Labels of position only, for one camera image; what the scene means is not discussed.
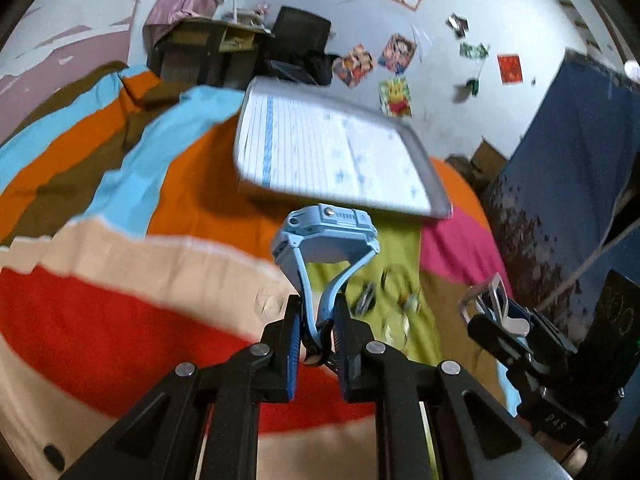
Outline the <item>clear ring bangle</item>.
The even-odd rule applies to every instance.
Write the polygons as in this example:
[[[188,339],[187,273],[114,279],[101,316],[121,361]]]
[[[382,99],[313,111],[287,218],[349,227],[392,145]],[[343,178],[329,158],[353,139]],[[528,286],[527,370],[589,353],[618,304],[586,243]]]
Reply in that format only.
[[[392,312],[383,320],[382,335],[386,344],[405,350],[409,341],[410,322],[404,312]]]

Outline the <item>light blue smart watch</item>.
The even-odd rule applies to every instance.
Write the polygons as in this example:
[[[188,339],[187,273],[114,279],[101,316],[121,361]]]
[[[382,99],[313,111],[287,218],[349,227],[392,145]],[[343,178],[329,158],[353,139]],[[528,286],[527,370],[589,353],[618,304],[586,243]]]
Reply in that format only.
[[[337,296],[348,280],[380,252],[378,230],[367,211],[317,204],[288,214],[271,242],[271,255],[298,293],[300,340],[312,365],[332,361],[330,341]],[[309,263],[346,263],[320,296],[312,298]]]

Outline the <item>blue wardrobe curtain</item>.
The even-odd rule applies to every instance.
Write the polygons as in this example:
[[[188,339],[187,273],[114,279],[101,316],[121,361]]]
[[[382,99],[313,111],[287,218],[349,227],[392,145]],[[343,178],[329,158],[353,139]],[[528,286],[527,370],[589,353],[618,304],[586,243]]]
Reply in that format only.
[[[483,196],[514,299],[574,340],[608,271],[639,278],[639,86],[568,50]]]

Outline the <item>colourful striped blanket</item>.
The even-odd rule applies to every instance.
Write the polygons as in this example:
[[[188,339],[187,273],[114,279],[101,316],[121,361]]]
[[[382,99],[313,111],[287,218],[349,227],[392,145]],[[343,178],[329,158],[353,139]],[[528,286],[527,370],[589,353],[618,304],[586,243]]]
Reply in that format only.
[[[60,478],[176,364],[224,362],[280,318],[294,290],[269,249],[294,207],[239,193],[242,99],[114,62],[2,146],[1,479]],[[458,301],[498,272],[511,286],[472,188],[432,162],[454,215],[373,219],[381,252],[358,276],[406,272],[424,301],[409,359],[458,361],[506,404]],[[345,403],[324,368],[302,366],[294,401],[261,411],[258,479],[375,479],[372,405]]]

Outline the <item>grey tray with paper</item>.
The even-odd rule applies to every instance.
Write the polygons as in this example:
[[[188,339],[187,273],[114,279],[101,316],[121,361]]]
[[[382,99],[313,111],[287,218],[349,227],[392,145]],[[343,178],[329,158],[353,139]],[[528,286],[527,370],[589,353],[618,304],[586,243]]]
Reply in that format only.
[[[452,205],[409,125],[317,87],[255,78],[233,160],[255,194],[447,219]]]

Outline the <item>winnie pooh poster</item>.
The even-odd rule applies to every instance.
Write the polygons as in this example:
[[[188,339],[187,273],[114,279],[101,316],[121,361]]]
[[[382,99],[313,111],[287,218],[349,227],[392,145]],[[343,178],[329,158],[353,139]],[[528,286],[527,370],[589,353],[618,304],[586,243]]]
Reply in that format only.
[[[411,93],[404,76],[393,77],[378,84],[382,111],[387,117],[411,117]]]

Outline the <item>red paper square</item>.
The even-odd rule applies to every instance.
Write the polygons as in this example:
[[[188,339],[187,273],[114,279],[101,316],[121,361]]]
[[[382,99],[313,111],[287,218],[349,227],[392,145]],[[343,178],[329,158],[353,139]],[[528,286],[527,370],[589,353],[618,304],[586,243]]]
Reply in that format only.
[[[497,60],[503,84],[520,84],[523,81],[521,61],[517,54],[500,54]]]

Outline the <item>cartoon family poster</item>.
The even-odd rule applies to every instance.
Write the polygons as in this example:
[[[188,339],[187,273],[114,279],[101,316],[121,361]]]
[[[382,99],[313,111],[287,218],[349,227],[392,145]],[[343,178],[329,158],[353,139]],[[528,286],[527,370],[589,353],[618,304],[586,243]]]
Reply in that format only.
[[[337,58],[332,72],[348,88],[356,88],[368,73],[375,69],[374,56],[362,44],[357,44],[346,55]]]

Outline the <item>wooden desk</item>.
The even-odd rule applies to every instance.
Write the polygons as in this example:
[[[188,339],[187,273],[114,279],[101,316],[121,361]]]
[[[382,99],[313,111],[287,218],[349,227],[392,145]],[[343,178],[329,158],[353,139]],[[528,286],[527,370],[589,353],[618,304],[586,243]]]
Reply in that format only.
[[[153,44],[146,66],[166,81],[244,90],[271,38],[263,27],[190,18]]]

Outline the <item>cartoon boy poster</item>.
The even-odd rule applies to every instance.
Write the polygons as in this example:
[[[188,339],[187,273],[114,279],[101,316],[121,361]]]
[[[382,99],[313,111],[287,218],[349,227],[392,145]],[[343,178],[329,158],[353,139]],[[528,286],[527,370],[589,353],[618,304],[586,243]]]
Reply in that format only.
[[[402,75],[415,54],[416,43],[414,41],[405,36],[393,34],[378,57],[378,65],[390,70],[395,75]]]

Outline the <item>black office chair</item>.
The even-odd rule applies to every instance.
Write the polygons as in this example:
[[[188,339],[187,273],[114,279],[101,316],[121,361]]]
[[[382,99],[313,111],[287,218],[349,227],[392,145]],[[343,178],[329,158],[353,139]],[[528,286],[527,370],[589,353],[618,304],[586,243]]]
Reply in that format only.
[[[331,22],[305,10],[282,6],[262,54],[268,77],[326,87],[336,54],[326,53]]]

